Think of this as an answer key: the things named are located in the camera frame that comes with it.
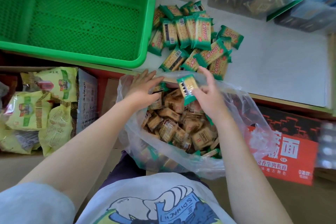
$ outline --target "white t-shirt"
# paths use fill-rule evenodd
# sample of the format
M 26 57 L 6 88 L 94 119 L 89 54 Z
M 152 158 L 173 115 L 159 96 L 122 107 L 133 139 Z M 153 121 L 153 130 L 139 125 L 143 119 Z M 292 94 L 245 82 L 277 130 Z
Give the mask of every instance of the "white t-shirt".
M 21 184 L 0 193 L 3 223 L 71 224 L 70 199 L 44 184 Z M 99 190 L 78 224 L 235 224 L 203 184 L 176 173 L 120 180 Z

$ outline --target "graphic print on shirt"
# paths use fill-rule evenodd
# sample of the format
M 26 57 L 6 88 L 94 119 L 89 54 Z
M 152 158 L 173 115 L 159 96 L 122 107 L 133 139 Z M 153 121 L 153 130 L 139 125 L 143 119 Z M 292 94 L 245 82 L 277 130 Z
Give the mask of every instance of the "graphic print on shirt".
M 123 197 L 94 224 L 222 224 L 189 186 L 176 186 L 154 200 Z

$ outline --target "left hand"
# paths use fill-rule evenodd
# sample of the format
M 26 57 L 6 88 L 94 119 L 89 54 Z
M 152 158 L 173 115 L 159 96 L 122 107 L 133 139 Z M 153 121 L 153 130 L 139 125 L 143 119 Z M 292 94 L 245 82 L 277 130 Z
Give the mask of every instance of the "left hand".
M 134 77 L 125 99 L 128 99 L 134 105 L 135 111 L 146 108 L 159 99 L 159 93 L 148 94 L 151 88 L 157 86 L 164 79 L 163 76 L 153 79 L 155 74 L 155 70 L 148 73 L 148 69 L 146 69 L 143 73 Z

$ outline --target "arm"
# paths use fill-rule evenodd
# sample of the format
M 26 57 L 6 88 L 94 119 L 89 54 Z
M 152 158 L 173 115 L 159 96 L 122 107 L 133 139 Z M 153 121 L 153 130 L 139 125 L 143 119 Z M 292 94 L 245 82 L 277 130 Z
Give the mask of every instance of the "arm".
M 238 224 L 292 224 L 288 213 L 258 167 L 242 134 L 230 115 L 215 79 L 205 68 L 200 70 L 208 86 L 193 94 L 218 130 L 220 148 L 226 172 L 230 204 Z
M 97 180 L 117 140 L 132 114 L 152 104 L 159 95 L 148 91 L 163 77 L 152 79 L 156 71 L 137 75 L 125 99 L 76 135 L 50 157 L 45 158 L 19 183 L 48 184 L 67 195 L 79 209 Z

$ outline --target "green mesh basket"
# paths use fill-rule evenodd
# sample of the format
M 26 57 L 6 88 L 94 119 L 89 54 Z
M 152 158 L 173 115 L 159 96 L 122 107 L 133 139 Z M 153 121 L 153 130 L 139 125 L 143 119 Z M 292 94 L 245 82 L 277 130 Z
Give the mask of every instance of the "green mesh basket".
M 155 0 L 0 0 L 0 49 L 135 68 Z

